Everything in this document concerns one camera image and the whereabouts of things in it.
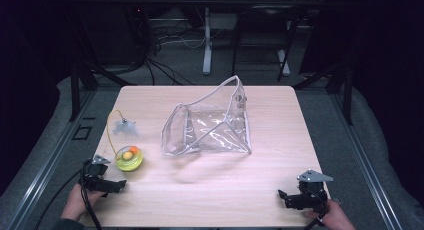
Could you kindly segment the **clear plastic bag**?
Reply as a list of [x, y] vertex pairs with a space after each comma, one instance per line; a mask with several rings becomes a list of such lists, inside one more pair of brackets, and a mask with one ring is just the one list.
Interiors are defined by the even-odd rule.
[[161, 133], [164, 155], [195, 152], [251, 154], [247, 96], [241, 80], [232, 76], [191, 103], [179, 103]]

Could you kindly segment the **person's left hand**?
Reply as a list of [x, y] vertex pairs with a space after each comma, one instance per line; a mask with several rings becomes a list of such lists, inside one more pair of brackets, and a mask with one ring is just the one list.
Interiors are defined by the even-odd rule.
[[[79, 221], [81, 216], [86, 213], [86, 205], [81, 190], [82, 187], [80, 184], [74, 185], [60, 216], [61, 219]], [[104, 195], [104, 192], [88, 191], [87, 194], [89, 203], [94, 205]]]

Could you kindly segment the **person's right hand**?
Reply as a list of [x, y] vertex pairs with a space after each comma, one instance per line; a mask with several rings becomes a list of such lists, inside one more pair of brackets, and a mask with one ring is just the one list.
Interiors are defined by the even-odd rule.
[[328, 230], [356, 230], [338, 202], [329, 199], [327, 201], [326, 210], [327, 213], [323, 217], [320, 217], [318, 213], [313, 211], [305, 212], [304, 216], [309, 219], [317, 220]]

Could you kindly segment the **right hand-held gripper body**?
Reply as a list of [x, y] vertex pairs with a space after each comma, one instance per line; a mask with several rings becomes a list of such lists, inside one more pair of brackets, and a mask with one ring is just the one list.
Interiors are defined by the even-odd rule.
[[311, 208], [316, 213], [322, 213], [326, 207], [328, 199], [324, 189], [325, 182], [332, 182], [333, 178], [315, 170], [307, 170], [297, 177], [299, 181], [298, 195], [290, 195], [288, 200], [292, 200], [296, 210]]

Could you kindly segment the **black metal frame stand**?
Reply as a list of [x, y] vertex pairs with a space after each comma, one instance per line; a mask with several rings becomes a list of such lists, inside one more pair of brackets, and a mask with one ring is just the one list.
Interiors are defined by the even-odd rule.
[[112, 72], [106, 70], [98, 64], [95, 64], [91, 60], [87, 60], [85, 57], [76, 56], [73, 61], [73, 67], [71, 70], [71, 102], [72, 111], [70, 120], [74, 121], [79, 113], [81, 112], [81, 101], [80, 101], [80, 84], [88, 91], [96, 91], [99, 87], [94, 74], [98, 73], [119, 86], [134, 86], [134, 83], [130, 83]]
[[342, 115], [349, 125], [352, 125], [351, 107], [352, 107], [352, 92], [353, 92], [353, 69], [351, 63], [347, 60], [338, 62], [331, 67], [313, 74], [311, 77], [295, 84], [293, 88], [300, 90], [306, 88], [319, 79], [329, 76], [325, 90], [328, 94], [338, 94], [343, 91]]

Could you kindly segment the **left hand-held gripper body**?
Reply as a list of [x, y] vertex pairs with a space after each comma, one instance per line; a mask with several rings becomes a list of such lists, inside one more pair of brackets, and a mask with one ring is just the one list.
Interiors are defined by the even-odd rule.
[[103, 178], [109, 163], [100, 155], [86, 160], [82, 165], [79, 184], [90, 191], [112, 192], [114, 183]]

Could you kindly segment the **yellow-green feather cat toy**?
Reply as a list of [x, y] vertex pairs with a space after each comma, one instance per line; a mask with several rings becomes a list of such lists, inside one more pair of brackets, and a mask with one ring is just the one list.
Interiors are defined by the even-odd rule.
[[[111, 124], [109, 121], [114, 114], [119, 116], [119, 120], [113, 124], [113, 130], [110, 130]], [[114, 161], [116, 167], [123, 172], [131, 172], [136, 170], [144, 160], [144, 155], [141, 149], [135, 145], [128, 145], [116, 149], [111, 134], [118, 135], [124, 134], [125, 136], [137, 136], [138, 130], [135, 126], [135, 122], [129, 121], [125, 118], [122, 112], [118, 109], [112, 110], [106, 120], [106, 136], [110, 147], [114, 153]]]

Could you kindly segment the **aluminium floor rail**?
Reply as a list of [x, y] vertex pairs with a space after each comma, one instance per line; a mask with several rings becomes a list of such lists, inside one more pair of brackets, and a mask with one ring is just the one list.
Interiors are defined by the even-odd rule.
[[95, 91], [82, 93], [79, 110], [72, 117], [71, 95], [62, 93], [52, 119], [47, 124], [27, 160], [0, 197], [0, 227], [23, 230], [29, 216], [45, 191], [76, 131], [81, 114], [87, 109]]
[[365, 179], [367, 187], [372, 195], [372, 198], [377, 206], [379, 213], [386, 225], [387, 230], [404, 230], [402, 224], [397, 217], [389, 198], [378, 179], [376, 172], [364, 150], [364, 147], [357, 135], [355, 127], [350, 124], [342, 110], [342, 101], [337, 95], [330, 94], [329, 99], [337, 111], [337, 115], [342, 122], [345, 131], [348, 134], [352, 144], [353, 155], [359, 165], [362, 176]]

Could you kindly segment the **black chair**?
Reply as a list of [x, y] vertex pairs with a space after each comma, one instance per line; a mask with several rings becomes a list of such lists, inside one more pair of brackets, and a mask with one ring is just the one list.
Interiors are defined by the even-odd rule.
[[304, 15], [305, 10], [300, 7], [283, 5], [256, 5], [241, 11], [232, 40], [232, 75], [238, 65], [277, 64], [280, 81]]

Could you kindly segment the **black computer tower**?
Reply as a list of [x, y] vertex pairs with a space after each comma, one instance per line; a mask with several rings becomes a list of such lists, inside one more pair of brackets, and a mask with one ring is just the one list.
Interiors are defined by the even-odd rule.
[[142, 7], [81, 6], [83, 26], [100, 65], [141, 65], [149, 48]]

